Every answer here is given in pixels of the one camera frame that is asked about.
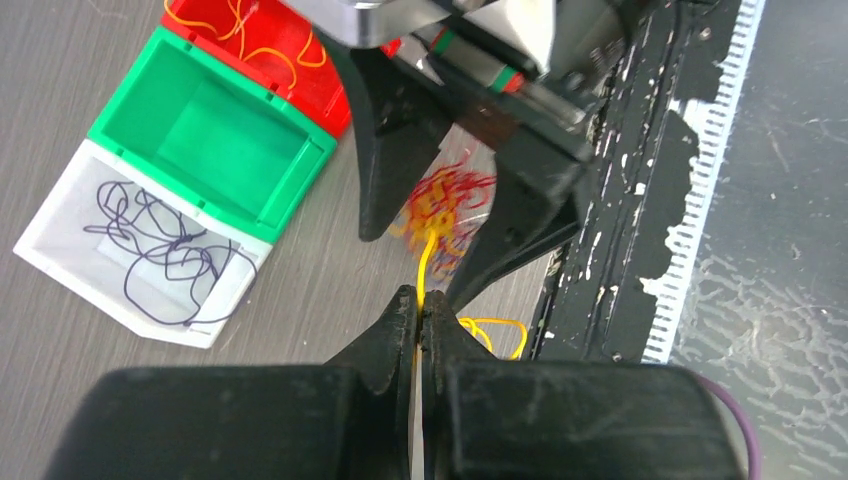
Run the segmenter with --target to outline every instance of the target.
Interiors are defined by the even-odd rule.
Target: white bin
[[[122,250],[107,235],[83,230],[86,226],[108,223],[98,206],[97,195],[98,188],[110,181],[133,182],[135,186],[129,185],[128,188],[132,191],[143,188],[161,199],[183,214],[183,222],[187,226],[207,229],[208,233],[197,240],[204,242],[198,243],[198,247],[227,245],[227,240],[231,240],[238,252],[253,262],[253,266],[244,257],[233,257],[211,290],[211,278],[204,277],[195,287],[199,311],[191,300],[187,283],[165,279],[162,267],[145,261],[137,262],[128,276],[127,271],[138,256]],[[149,227],[152,224],[149,218],[140,217],[138,225],[147,224]],[[226,319],[212,321],[226,317],[237,307],[254,278],[254,266],[256,270],[261,267],[271,248],[270,244],[210,218],[112,153],[85,140],[18,240],[14,251],[139,336],[209,348]],[[227,250],[217,248],[209,251],[223,264]],[[188,275],[180,271],[180,265],[170,268],[169,275],[172,277]],[[193,320],[195,323],[188,326],[163,325],[154,321],[127,297],[125,281],[131,298],[158,319],[179,321],[197,312]]]

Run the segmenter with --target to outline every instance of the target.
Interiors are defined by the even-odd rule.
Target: red bin
[[[350,124],[341,80],[311,25],[278,0],[174,0],[162,25],[286,99],[334,137]],[[393,55],[399,46],[395,41],[384,51]]]

